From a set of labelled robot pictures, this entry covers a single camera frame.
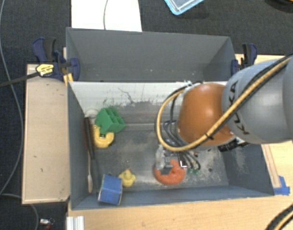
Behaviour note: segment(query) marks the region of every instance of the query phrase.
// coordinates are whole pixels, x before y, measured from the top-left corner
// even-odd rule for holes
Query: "orange ball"
[[[165,185],[176,185],[183,181],[186,175],[186,171],[181,168],[178,164],[178,161],[171,159],[170,163],[173,165],[171,171],[167,175],[161,175],[160,170],[156,167],[154,169],[155,178]]]
[[[203,136],[223,115],[222,94],[224,85],[217,83],[200,84],[189,90],[183,99],[177,121],[180,137],[191,143]],[[232,138],[229,127],[225,125],[203,146],[215,146]]]

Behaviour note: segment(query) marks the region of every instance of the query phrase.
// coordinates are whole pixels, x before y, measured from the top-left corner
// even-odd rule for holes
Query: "blue clamp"
[[[54,50],[56,39],[40,37],[32,43],[32,51],[37,58],[39,64],[50,63],[54,65],[54,73],[50,78],[55,78],[63,81],[65,73],[62,72],[63,68],[67,69],[68,73],[72,73],[73,80],[77,81],[80,75],[80,64],[77,58],[71,58],[70,62],[66,62],[63,55]]]
[[[286,186],[286,182],[285,182],[284,177],[279,175],[279,179],[280,179],[280,182],[281,182],[281,187],[274,188],[273,189],[274,194],[275,195],[287,195],[288,196],[290,194],[290,187]]]
[[[242,44],[244,58],[241,58],[241,64],[239,65],[238,60],[234,59],[231,63],[231,75],[233,76],[236,72],[250,67],[255,63],[257,58],[257,47],[254,44]]]

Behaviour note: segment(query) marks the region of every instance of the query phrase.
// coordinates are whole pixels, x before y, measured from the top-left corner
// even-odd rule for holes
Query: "yellow duck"
[[[131,173],[130,169],[126,169],[118,177],[122,179],[124,187],[131,187],[136,180],[136,176]]]

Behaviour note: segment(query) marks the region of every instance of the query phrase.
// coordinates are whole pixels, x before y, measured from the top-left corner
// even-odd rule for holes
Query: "black carpet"
[[[276,0],[206,0],[175,16],[163,0],[139,0],[144,31],[227,35],[236,53],[242,43],[254,43],[260,54],[293,52],[293,4]],[[3,52],[11,78],[25,74],[35,61],[31,43],[40,36],[55,37],[56,49],[65,46],[65,27],[70,26],[70,0],[6,0],[1,28]],[[6,75],[0,57],[0,81]],[[24,109],[24,83],[15,85]],[[20,124],[9,87],[0,89],[0,189],[15,164],[20,145]],[[5,192],[21,194],[22,167]],[[36,205],[40,218],[54,218],[55,229],[65,227],[65,203]],[[0,230],[33,229],[35,216],[17,199],[0,199]]]

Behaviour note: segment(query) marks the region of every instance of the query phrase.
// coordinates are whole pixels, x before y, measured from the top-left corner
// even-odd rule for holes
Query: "white paper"
[[[73,28],[104,29],[107,0],[71,0]],[[107,30],[141,32],[138,0],[108,0],[105,13]]]

